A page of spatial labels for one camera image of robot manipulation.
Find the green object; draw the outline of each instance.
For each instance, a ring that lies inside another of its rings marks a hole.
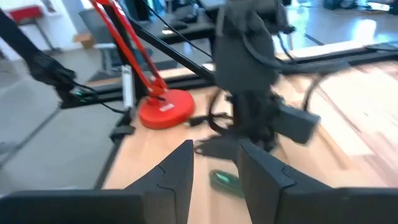
[[[209,173],[210,185],[215,190],[226,192],[244,198],[239,177],[222,170],[212,170]]]

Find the white wall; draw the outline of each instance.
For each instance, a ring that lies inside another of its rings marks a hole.
[[[85,7],[85,9],[94,8],[92,3],[90,3],[90,0],[81,0],[81,3],[83,3],[83,6]]]
[[[79,13],[85,10],[83,3],[80,0],[71,1],[71,0],[60,0],[67,10],[70,20],[72,21],[73,26],[75,27],[78,34],[84,34],[88,32],[87,26],[84,23],[83,19],[81,19]]]
[[[52,2],[59,11],[60,15],[39,19],[41,28],[47,34],[47,37],[54,47],[60,48],[62,50],[80,48],[81,44],[72,42],[73,36],[76,34],[76,29],[73,26],[72,21],[67,14],[67,11],[61,0],[52,0]],[[0,0],[0,7],[2,7],[4,10],[15,9],[33,4],[40,4],[40,0]],[[39,49],[49,49],[35,25],[21,26],[20,28],[31,39],[31,41],[38,46]],[[0,49],[2,49],[9,59],[20,59],[20,56],[16,54],[15,51],[13,51],[2,39],[0,39]]]

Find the red lamp arm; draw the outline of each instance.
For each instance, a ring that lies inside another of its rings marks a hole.
[[[131,27],[125,13],[121,9],[119,3],[113,0],[91,0],[92,5],[94,6],[95,10],[104,20],[106,27],[109,29],[111,35],[114,37],[118,45],[120,46],[121,50],[125,54],[126,58],[129,60],[130,64],[133,66],[134,70],[137,72],[139,78],[142,80],[144,85],[146,86],[150,96],[160,96],[161,94],[165,93],[169,88],[163,78],[159,75],[153,61],[150,59],[148,53],[146,52],[144,46],[141,44],[136,32]],[[100,5],[104,6],[111,6],[117,15],[118,19],[127,30],[127,33],[131,36],[132,40],[136,44],[138,50],[144,57],[146,64],[149,67],[149,70],[152,73],[150,78],[147,78],[144,75],[140,65],[137,63],[137,60],[134,54],[130,51],[127,44],[123,41],[123,38],[120,36],[120,33],[115,28],[114,24],[111,22],[109,17],[103,12],[100,8]]]

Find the floor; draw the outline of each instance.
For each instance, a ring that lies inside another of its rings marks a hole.
[[[289,19],[297,27],[296,49],[347,40],[398,39],[398,17],[387,14],[327,11],[311,2],[291,6]],[[208,51],[206,40],[194,43]],[[281,52],[278,42],[275,45]],[[186,43],[173,47],[197,63],[209,61]],[[77,72],[79,82],[89,79],[100,67],[95,50],[76,50],[56,58]],[[156,49],[152,59],[168,60]],[[119,115],[98,105],[59,111],[53,90],[31,80],[22,62],[2,62],[0,67],[0,141],[25,143],[12,158],[0,157],[0,194],[27,189],[92,188],[111,151],[108,134]]]

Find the black clamp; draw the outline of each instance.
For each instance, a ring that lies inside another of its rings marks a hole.
[[[111,131],[109,137],[111,138],[112,142],[114,143],[116,140],[123,139],[126,135],[132,135],[136,131],[136,128],[131,126],[130,123],[131,119],[131,110],[129,108],[123,114],[121,118],[116,122],[115,128]]]
[[[130,125],[122,125],[119,127],[115,127],[109,137],[111,138],[112,142],[114,143],[118,139],[124,138],[126,135],[134,134],[136,128]]]

